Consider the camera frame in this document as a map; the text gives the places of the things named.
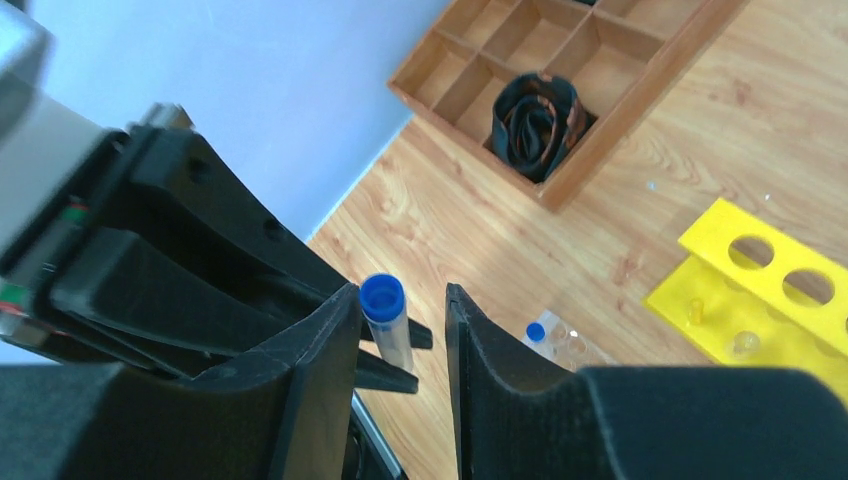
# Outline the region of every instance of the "wooden tray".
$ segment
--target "wooden tray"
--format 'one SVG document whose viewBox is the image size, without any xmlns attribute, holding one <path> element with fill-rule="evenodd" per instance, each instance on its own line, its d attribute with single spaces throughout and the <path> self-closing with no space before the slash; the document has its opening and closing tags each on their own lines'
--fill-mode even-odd
<svg viewBox="0 0 848 480">
<path fill-rule="evenodd" d="M 389 80 L 412 110 L 556 209 L 745 0 L 455 0 Z M 534 184 L 491 153 L 492 106 L 521 73 L 570 80 L 598 121 Z"/>
</svg>

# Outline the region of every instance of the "wood grain surface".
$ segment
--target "wood grain surface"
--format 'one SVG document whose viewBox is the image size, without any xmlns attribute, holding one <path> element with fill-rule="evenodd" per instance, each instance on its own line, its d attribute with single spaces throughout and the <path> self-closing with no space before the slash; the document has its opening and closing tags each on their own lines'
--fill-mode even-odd
<svg viewBox="0 0 848 480">
<path fill-rule="evenodd" d="M 362 392 L 410 477 L 456 475 L 446 282 L 516 336 L 550 309 L 619 362 L 704 363 L 641 299 L 719 196 L 848 265 L 846 113 L 848 4 L 752 0 L 556 214 L 413 120 L 311 241 L 352 281 L 399 276 L 433 329 L 417 395 Z"/>
</svg>

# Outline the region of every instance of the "rolled belt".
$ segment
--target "rolled belt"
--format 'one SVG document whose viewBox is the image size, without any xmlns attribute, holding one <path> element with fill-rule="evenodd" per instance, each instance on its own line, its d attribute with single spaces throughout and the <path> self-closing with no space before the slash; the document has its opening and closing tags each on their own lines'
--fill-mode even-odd
<svg viewBox="0 0 848 480">
<path fill-rule="evenodd" d="M 510 82 L 495 100 L 492 150 L 521 175 L 541 183 L 594 121 L 571 82 L 527 73 Z"/>
</svg>

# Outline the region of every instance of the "white wall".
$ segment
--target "white wall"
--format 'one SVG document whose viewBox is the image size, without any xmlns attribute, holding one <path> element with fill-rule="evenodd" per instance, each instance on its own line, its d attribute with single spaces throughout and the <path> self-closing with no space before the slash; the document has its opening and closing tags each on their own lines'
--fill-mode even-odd
<svg viewBox="0 0 848 480">
<path fill-rule="evenodd" d="M 448 3 L 30 0 L 28 11 L 56 37 L 49 95 L 112 127 L 182 104 L 305 239 L 408 120 L 386 80 Z M 0 363 L 22 358 L 0 344 Z"/>
</svg>

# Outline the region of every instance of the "blue cap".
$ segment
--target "blue cap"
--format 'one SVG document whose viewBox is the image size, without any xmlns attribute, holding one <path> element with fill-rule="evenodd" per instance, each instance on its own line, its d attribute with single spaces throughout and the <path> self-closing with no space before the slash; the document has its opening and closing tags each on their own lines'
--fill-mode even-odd
<svg viewBox="0 0 848 480">
<path fill-rule="evenodd" d="M 545 327 L 539 322 L 527 325 L 527 338 L 538 343 L 545 339 Z"/>
<path fill-rule="evenodd" d="M 371 321 L 390 322 L 403 312 L 403 285 L 388 273 L 368 277 L 359 288 L 359 303 Z"/>
</svg>

